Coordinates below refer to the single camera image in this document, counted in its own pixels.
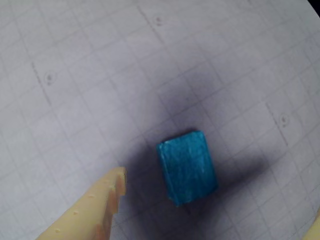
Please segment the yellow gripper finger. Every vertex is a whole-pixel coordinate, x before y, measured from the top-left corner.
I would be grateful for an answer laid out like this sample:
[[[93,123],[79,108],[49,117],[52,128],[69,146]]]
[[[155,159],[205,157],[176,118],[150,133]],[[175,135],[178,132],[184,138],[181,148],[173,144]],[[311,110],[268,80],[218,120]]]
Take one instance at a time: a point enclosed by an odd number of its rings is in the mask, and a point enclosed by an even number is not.
[[[318,216],[308,231],[302,238],[303,240],[320,240],[320,217]]]
[[[127,171],[115,167],[97,180],[38,240],[108,240],[120,197],[126,194]]]

